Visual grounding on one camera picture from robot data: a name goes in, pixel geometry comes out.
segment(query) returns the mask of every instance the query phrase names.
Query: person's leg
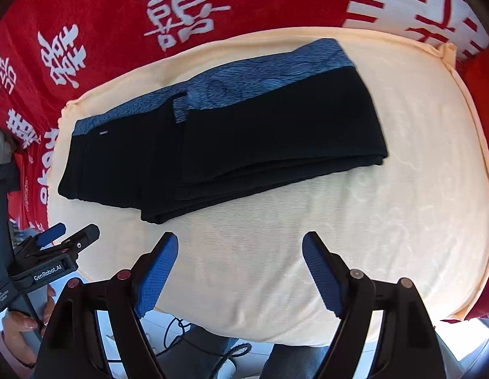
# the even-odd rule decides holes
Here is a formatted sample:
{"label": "person's leg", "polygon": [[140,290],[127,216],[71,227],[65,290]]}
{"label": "person's leg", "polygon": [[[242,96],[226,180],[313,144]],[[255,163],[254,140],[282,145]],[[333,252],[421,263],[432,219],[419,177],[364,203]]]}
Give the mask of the person's leg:
{"label": "person's leg", "polygon": [[[218,355],[225,355],[238,341],[208,332],[200,326],[192,325],[185,339],[197,347]],[[181,340],[170,350],[157,358],[167,379],[207,379],[220,361],[220,356],[208,355]]]}
{"label": "person's leg", "polygon": [[260,379],[313,379],[327,350],[328,346],[274,345]]}

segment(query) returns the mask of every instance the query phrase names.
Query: silver screw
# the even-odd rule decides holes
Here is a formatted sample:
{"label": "silver screw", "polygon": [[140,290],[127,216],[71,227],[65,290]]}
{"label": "silver screw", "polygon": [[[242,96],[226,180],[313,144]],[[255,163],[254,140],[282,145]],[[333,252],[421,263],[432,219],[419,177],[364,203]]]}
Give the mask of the silver screw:
{"label": "silver screw", "polygon": [[411,281],[409,278],[402,278],[400,280],[400,284],[408,289],[413,287],[413,281]]}
{"label": "silver screw", "polygon": [[355,280],[361,280],[364,277],[364,272],[359,269],[352,269],[349,274]]}

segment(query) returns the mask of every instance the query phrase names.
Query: hand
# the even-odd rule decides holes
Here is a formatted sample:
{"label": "hand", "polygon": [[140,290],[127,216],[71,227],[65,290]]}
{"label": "hand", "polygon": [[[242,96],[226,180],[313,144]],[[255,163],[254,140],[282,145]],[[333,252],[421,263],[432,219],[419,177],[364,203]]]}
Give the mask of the hand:
{"label": "hand", "polygon": [[[53,297],[56,296],[55,290],[48,285],[48,302],[44,310],[43,322],[44,325],[48,325],[48,321],[51,318],[53,309],[55,308],[55,301]],[[21,336],[22,332],[32,332],[37,329],[37,323],[34,319],[25,316],[21,312],[8,311],[3,317],[3,335],[4,343],[11,354],[25,365],[31,365],[36,363],[36,355],[32,349],[25,343],[25,340]],[[46,328],[41,330],[41,335],[44,335]]]}

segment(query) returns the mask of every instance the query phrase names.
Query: black pants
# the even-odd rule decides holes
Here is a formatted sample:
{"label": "black pants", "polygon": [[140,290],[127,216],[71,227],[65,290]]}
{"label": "black pants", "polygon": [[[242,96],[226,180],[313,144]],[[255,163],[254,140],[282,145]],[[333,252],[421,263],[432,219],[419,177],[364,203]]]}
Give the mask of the black pants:
{"label": "black pants", "polygon": [[176,123],[171,98],[71,141],[58,192],[163,223],[220,202],[355,167],[387,149],[354,67],[314,75]]}

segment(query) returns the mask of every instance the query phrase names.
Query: red blanket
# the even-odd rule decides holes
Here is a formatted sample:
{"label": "red blanket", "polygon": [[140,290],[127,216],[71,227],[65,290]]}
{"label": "red blanket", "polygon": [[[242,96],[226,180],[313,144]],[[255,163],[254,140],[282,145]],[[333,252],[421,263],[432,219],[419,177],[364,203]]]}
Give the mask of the red blanket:
{"label": "red blanket", "polygon": [[459,59],[489,42],[464,0],[16,0],[0,23],[0,127],[25,149],[21,204],[10,204],[20,227],[47,227],[46,175],[68,100],[198,44],[295,26],[451,41]]}

